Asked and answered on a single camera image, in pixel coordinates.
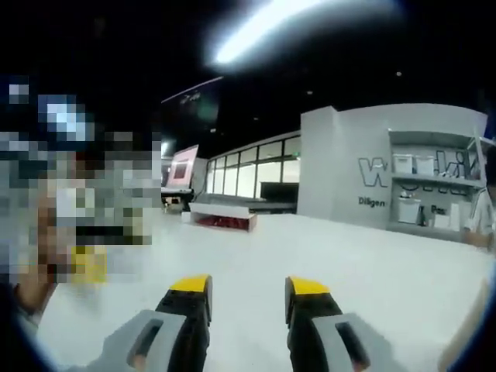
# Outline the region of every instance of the person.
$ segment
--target person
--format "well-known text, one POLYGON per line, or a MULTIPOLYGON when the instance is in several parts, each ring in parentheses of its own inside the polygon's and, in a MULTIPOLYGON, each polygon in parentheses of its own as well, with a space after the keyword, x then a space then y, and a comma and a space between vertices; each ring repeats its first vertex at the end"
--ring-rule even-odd
POLYGON ((487 152, 486 188, 474 196, 470 217, 465 224, 464 242, 495 252, 496 230, 496 147, 487 152))

